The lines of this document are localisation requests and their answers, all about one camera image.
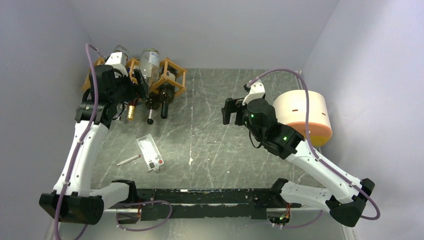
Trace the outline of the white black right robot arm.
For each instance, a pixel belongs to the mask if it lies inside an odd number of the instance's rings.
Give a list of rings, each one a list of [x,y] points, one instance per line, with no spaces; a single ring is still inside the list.
[[[298,166],[322,185],[311,187],[280,178],[273,184],[269,197],[275,207],[287,203],[317,208],[351,228],[365,218],[363,211],[371,202],[375,187],[372,180],[348,174],[310,147],[301,133],[278,122],[275,108],[264,98],[246,105],[242,101],[241,98],[225,100],[221,109],[222,123],[229,124],[231,114],[235,113],[235,125],[246,127],[250,139],[258,141],[258,148],[263,147],[270,154]]]

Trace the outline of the dark green wine bottle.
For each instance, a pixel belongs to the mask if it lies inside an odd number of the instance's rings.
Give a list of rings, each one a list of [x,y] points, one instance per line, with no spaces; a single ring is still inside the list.
[[[159,101],[161,103],[160,116],[162,119],[167,119],[169,105],[175,99],[175,86],[168,82],[164,82],[162,85],[159,86],[158,89],[159,89]]]

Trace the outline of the clear whisky bottle black label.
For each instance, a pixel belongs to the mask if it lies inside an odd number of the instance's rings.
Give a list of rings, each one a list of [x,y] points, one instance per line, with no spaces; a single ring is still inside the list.
[[[115,46],[114,53],[121,53],[121,56],[123,57],[123,61],[125,62],[125,64],[128,62],[128,55],[129,55],[129,51],[126,47],[118,44]]]

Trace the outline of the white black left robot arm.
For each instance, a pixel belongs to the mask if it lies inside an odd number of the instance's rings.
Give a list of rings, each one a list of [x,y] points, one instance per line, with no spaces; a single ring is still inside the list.
[[[146,97],[148,84],[139,69],[124,74],[111,65],[94,67],[97,91],[84,91],[75,115],[75,131],[65,167],[52,192],[43,193],[39,205],[52,218],[59,213],[63,223],[95,225],[104,210],[121,203],[134,207],[139,200],[135,182],[114,180],[101,189],[91,189],[91,177],[102,142],[118,113],[117,107]]]

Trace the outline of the clear round glass bottle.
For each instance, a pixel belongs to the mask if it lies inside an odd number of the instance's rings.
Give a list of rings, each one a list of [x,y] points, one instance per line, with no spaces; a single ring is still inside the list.
[[[154,48],[144,48],[140,56],[140,71],[151,87],[159,77],[160,53]]]

